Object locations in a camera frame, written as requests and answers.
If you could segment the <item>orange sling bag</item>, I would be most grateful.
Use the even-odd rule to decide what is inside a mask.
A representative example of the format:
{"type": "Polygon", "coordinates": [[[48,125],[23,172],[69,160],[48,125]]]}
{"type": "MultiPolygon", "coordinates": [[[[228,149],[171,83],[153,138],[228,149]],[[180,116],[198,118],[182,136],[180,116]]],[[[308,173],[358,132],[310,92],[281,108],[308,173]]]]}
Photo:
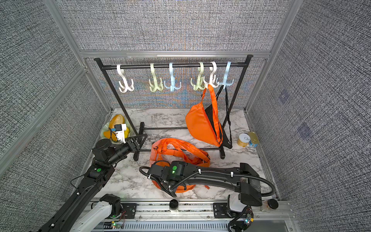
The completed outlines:
{"type": "Polygon", "coordinates": [[[222,173],[210,168],[208,153],[183,140],[165,138],[155,142],[150,163],[148,172],[142,174],[173,198],[196,185],[221,187],[225,183],[222,173]]]}
{"type": "Polygon", "coordinates": [[[190,134],[200,141],[219,147],[223,143],[223,130],[218,118],[217,99],[212,86],[203,90],[200,103],[191,107],[186,115],[186,125],[190,134]],[[211,95],[211,119],[206,114],[203,100],[209,90],[211,95]]]}

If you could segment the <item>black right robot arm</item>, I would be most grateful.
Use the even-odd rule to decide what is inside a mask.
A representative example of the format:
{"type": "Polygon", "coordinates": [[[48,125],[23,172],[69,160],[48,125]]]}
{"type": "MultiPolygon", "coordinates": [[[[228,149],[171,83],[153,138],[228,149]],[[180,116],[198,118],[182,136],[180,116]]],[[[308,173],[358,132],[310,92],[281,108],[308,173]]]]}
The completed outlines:
{"type": "Polygon", "coordinates": [[[149,180],[159,185],[159,188],[172,197],[180,186],[208,185],[229,189],[238,194],[238,200],[244,205],[241,211],[228,213],[231,218],[227,225],[229,232],[243,232],[248,229],[254,219],[253,206],[262,206],[262,197],[276,193],[274,184],[264,178],[247,163],[241,163],[233,168],[202,167],[184,161],[165,161],[165,166],[159,161],[150,167],[142,166],[139,172],[149,180]]]}

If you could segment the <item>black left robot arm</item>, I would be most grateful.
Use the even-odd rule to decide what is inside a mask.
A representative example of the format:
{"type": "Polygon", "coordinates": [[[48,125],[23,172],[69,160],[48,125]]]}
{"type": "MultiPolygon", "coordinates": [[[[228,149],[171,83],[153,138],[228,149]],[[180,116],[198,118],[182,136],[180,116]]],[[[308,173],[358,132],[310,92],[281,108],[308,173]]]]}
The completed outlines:
{"type": "Polygon", "coordinates": [[[127,158],[129,153],[139,151],[147,134],[128,137],[123,144],[113,144],[110,139],[99,140],[92,150],[95,158],[83,174],[78,187],[57,213],[46,222],[40,232],[68,232],[77,221],[91,199],[105,186],[115,172],[117,163],[127,158]]]}

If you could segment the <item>pale green hook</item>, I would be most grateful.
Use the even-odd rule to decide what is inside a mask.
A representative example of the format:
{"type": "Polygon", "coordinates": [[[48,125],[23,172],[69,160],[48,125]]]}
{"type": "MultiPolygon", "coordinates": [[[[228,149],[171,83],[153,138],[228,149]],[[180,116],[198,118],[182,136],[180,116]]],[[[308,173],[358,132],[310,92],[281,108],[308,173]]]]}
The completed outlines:
{"type": "Polygon", "coordinates": [[[205,89],[205,83],[203,82],[204,81],[204,76],[203,76],[203,74],[204,74],[204,63],[200,62],[199,64],[200,64],[200,66],[198,67],[199,74],[197,76],[196,84],[192,83],[192,79],[190,80],[190,83],[191,83],[194,91],[205,89]]]}
{"type": "Polygon", "coordinates": [[[150,64],[150,70],[151,70],[151,74],[152,74],[152,78],[153,78],[153,82],[151,82],[151,80],[149,79],[149,89],[151,92],[156,92],[156,91],[163,91],[164,89],[164,86],[163,86],[163,83],[162,83],[162,78],[160,78],[160,83],[158,82],[157,80],[157,76],[156,76],[156,73],[155,73],[155,68],[154,68],[154,64],[151,63],[150,64]]]}

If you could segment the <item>light blue hook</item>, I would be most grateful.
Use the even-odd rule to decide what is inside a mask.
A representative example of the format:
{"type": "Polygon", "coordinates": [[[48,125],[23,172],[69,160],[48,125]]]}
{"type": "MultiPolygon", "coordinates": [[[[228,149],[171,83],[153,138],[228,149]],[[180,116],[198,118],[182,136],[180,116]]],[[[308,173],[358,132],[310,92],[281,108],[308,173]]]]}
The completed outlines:
{"type": "Polygon", "coordinates": [[[164,81],[163,85],[166,89],[174,92],[175,90],[179,90],[182,87],[182,83],[180,82],[179,86],[175,86],[175,77],[174,77],[174,68],[173,63],[169,63],[169,73],[170,73],[170,85],[166,85],[166,81],[164,81]]]}
{"type": "Polygon", "coordinates": [[[229,87],[229,86],[233,85],[233,83],[234,83],[234,79],[232,80],[232,82],[228,83],[228,76],[229,76],[230,68],[231,68],[231,62],[228,61],[227,62],[226,69],[225,69],[225,73],[224,73],[224,76],[223,76],[223,80],[218,82],[218,85],[219,86],[222,86],[223,89],[225,89],[226,87],[229,87]]]}

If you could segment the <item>white hook far left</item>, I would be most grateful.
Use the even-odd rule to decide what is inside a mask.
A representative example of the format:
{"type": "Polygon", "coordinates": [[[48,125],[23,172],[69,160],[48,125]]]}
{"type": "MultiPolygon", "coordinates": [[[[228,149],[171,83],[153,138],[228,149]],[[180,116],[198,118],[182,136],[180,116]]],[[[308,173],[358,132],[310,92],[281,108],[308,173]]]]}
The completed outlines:
{"type": "Polygon", "coordinates": [[[122,80],[119,81],[119,91],[121,93],[126,93],[128,91],[133,92],[134,91],[133,79],[131,79],[131,85],[129,85],[126,77],[124,76],[124,70],[121,69],[120,64],[117,65],[117,73],[122,78],[122,80]]]}

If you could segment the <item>white hook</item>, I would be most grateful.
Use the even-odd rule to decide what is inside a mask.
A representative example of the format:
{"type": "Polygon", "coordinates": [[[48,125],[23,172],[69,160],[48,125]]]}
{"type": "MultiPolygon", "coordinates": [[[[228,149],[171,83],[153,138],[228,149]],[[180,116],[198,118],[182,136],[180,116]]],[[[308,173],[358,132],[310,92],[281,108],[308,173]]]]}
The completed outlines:
{"type": "Polygon", "coordinates": [[[215,61],[212,61],[211,64],[212,64],[211,67],[209,67],[211,71],[209,80],[206,81],[205,79],[203,79],[203,82],[206,88],[208,88],[209,86],[213,88],[217,88],[219,86],[218,78],[216,77],[216,74],[215,74],[217,71],[217,64],[215,61]]]}
{"type": "Polygon", "coordinates": [[[120,64],[117,65],[117,73],[122,78],[122,80],[119,81],[119,91],[121,93],[126,93],[128,91],[133,92],[134,91],[133,79],[131,79],[131,85],[129,85],[126,77],[124,76],[124,70],[121,69],[120,64]]]}

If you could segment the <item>pale green hook right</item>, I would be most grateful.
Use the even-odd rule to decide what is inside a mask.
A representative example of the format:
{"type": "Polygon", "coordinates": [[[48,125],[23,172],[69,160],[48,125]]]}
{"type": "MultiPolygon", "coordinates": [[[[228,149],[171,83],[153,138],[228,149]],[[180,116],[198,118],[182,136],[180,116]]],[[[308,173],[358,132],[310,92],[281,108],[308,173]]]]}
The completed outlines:
{"type": "Polygon", "coordinates": [[[200,66],[198,67],[199,74],[197,76],[196,84],[192,83],[192,79],[190,80],[190,83],[191,83],[194,91],[205,89],[205,83],[203,82],[204,81],[204,76],[203,76],[203,74],[204,74],[204,63],[200,62],[199,64],[200,64],[200,66]]]}

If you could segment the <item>white hook right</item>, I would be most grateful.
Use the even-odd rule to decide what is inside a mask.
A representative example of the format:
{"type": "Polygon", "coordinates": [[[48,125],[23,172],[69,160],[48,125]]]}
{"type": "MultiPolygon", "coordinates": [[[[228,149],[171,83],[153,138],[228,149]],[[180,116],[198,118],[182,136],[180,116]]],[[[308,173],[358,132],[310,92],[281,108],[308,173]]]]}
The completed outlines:
{"type": "Polygon", "coordinates": [[[206,88],[208,88],[209,86],[213,88],[217,88],[219,86],[218,78],[216,77],[216,74],[215,74],[217,71],[217,64],[215,61],[212,61],[211,64],[212,64],[211,67],[209,67],[211,71],[209,80],[206,81],[205,79],[203,79],[203,82],[206,88]]]}

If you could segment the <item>light blue hook far right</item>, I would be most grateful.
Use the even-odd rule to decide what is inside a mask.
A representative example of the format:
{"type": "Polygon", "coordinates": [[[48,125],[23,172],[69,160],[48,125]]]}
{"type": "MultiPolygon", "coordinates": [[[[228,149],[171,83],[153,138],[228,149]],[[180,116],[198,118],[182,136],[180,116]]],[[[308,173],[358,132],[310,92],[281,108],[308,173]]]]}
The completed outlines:
{"type": "Polygon", "coordinates": [[[233,83],[234,83],[234,79],[232,80],[232,82],[228,83],[228,76],[229,76],[230,68],[231,68],[231,62],[228,61],[227,62],[226,69],[225,69],[225,73],[224,73],[224,76],[223,76],[223,80],[218,82],[218,85],[219,86],[222,86],[223,89],[225,89],[226,87],[229,87],[229,86],[233,85],[233,83]]]}

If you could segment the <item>yellow fruit piece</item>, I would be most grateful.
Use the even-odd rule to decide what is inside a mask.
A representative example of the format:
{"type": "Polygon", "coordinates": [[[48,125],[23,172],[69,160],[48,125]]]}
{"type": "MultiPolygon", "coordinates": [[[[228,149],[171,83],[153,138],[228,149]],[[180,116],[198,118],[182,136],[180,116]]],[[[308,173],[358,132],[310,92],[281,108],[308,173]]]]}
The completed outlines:
{"type": "Polygon", "coordinates": [[[130,128],[127,127],[126,130],[124,131],[124,137],[128,138],[129,134],[130,134],[130,128]]]}

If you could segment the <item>orange mango slice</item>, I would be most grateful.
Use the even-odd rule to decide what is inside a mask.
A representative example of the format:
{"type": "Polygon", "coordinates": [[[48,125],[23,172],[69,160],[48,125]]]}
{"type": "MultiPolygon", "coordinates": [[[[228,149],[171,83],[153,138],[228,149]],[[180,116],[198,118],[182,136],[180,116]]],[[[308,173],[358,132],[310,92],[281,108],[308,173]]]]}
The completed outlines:
{"type": "Polygon", "coordinates": [[[104,131],[103,135],[104,135],[104,137],[106,137],[108,139],[113,139],[114,138],[114,133],[112,133],[110,130],[104,131]]]}

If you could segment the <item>light green plate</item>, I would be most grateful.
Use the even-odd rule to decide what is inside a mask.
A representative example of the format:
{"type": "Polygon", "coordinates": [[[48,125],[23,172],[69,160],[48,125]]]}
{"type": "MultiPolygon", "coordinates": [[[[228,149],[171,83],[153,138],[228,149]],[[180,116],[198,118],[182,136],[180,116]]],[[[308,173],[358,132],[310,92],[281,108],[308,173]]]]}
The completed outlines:
{"type": "MultiPolygon", "coordinates": [[[[104,136],[104,132],[106,132],[106,131],[108,132],[108,135],[110,135],[109,124],[110,124],[110,122],[107,122],[107,123],[102,127],[102,129],[101,129],[101,131],[100,131],[100,139],[106,139],[106,137],[104,136]]],[[[121,143],[122,143],[121,141],[118,141],[118,142],[117,142],[117,140],[114,140],[114,141],[111,140],[111,142],[112,142],[112,144],[121,144],[121,143]]]]}

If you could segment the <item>black clothes rack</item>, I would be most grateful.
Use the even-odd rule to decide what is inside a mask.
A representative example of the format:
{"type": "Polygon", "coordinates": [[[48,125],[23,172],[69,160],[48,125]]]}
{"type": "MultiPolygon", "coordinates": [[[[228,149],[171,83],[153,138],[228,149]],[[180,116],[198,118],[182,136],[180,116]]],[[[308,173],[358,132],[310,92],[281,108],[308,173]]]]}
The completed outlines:
{"type": "MultiPolygon", "coordinates": [[[[243,82],[243,79],[244,79],[244,76],[246,74],[246,71],[247,71],[247,68],[249,67],[249,64],[251,62],[251,59],[253,58],[254,56],[252,54],[249,54],[247,55],[246,57],[246,60],[245,62],[237,62],[237,63],[231,63],[231,67],[242,67],[242,72],[241,72],[241,75],[239,77],[239,80],[238,80],[238,83],[237,83],[237,86],[236,86],[236,90],[233,94],[233,97],[232,97],[232,100],[231,100],[231,103],[229,103],[229,100],[228,100],[228,93],[227,93],[227,89],[225,89],[226,91],[226,109],[227,109],[227,115],[224,119],[224,122],[222,124],[222,128],[225,127],[225,125],[228,123],[229,126],[231,125],[231,121],[230,121],[230,113],[231,113],[231,110],[233,108],[233,105],[235,103],[235,100],[237,98],[237,95],[238,95],[238,92],[240,90],[240,87],[242,85],[242,82],[243,82]]],[[[163,128],[146,128],[145,127],[145,123],[144,122],[141,122],[140,123],[140,127],[139,127],[139,132],[136,130],[134,124],[132,123],[132,120],[130,118],[130,116],[128,115],[127,113],[127,110],[122,102],[122,100],[120,99],[115,87],[114,87],[114,84],[112,83],[111,81],[111,78],[109,77],[108,73],[107,73],[107,70],[113,70],[114,69],[114,65],[104,65],[102,60],[100,58],[94,58],[94,60],[96,61],[99,69],[101,70],[102,74],[104,75],[107,83],[109,84],[110,88],[111,88],[111,91],[113,92],[116,100],[118,101],[121,109],[123,110],[123,113],[125,114],[126,116],[126,119],[128,120],[133,132],[135,135],[139,135],[139,134],[145,134],[145,130],[185,130],[187,129],[187,127],[163,127],[163,128]]],[[[206,64],[204,65],[204,67],[211,67],[211,63],[210,64],[206,64]]],[[[217,67],[218,65],[220,67],[226,67],[227,66],[227,63],[217,63],[217,67]]],[[[173,65],[174,68],[196,68],[196,67],[199,67],[200,64],[195,64],[195,63],[185,63],[185,64],[175,64],[173,65]]],[[[169,65],[165,65],[165,64],[154,64],[154,68],[161,68],[161,69],[164,69],[164,68],[169,68],[169,65]]],[[[123,69],[126,70],[134,70],[134,69],[150,69],[150,65],[144,65],[144,64],[135,64],[135,65],[124,65],[123,66],[123,69]]],[[[225,151],[224,151],[224,147],[227,148],[226,146],[219,146],[219,147],[215,147],[215,148],[205,148],[205,150],[218,150],[219,151],[219,154],[220,154],[220,158],[222,160],[225,159],[226,157],[226,154],[225,154],[225,151]]],[[[133,155],[133,159],[135,161],[138,161],[139,159],[139,155],[141,152],[149,152],[150,150],[146,150],[146,149],[140,149],[138,150],[137,152],[134,152],[134,155],[133,155]]]]}

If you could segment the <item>tin can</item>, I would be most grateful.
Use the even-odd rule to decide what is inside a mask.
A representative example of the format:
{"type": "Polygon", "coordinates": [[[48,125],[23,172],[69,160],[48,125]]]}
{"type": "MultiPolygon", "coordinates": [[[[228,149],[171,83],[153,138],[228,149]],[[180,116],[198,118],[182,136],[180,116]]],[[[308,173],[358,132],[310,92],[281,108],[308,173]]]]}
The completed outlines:
{"type": "Polygon", "coordinates": [[[250,136],[247,133],[241,133],[238,136],[238,140],[237,140],[238,146],[245,148],[246,146],[249,145],[249,142],[250,142],[250,136]]]}

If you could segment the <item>black knob right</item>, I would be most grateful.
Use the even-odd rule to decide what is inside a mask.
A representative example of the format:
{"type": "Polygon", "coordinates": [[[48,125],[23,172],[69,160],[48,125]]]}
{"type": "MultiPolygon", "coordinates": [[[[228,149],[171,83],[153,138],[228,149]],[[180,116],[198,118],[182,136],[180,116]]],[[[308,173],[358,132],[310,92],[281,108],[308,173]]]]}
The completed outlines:
{"type": "Polygon", "coordinates": [[[279,203],[275,199],[269,199],[267,201],[267,206],[269,209],[276,210],[279,207],[279,203]]]}

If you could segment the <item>black knob on rail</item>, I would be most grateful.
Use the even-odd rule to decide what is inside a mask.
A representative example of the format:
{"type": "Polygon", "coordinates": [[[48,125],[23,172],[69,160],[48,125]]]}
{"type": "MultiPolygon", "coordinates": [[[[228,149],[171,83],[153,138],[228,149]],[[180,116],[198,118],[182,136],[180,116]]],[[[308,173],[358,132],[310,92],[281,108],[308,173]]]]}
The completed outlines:
{"type": "Polygon", "coordinates": [[[169,209],[171,212],[178,212],[179,210],[179,202],[176,199],[172,199],[169,202],[169,209]]]}

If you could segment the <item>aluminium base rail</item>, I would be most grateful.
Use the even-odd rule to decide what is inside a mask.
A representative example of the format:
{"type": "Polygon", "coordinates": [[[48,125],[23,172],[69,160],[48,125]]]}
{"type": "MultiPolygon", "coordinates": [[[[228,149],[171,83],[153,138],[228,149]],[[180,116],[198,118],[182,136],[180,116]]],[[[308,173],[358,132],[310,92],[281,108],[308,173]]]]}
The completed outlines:
{"type": "Polygon", "coordinates": [[[253,207],[253,215],[236,216],[227,211],[226,200],[180,199],[171,210],[170,199],[122,199],[125,215],[103,218],[110,208],[94,199],[78,217],[74,232],[226,232],[247,226],[249,232],[299,232],[298,220],[287,201],[276,210],[253,207]]]}

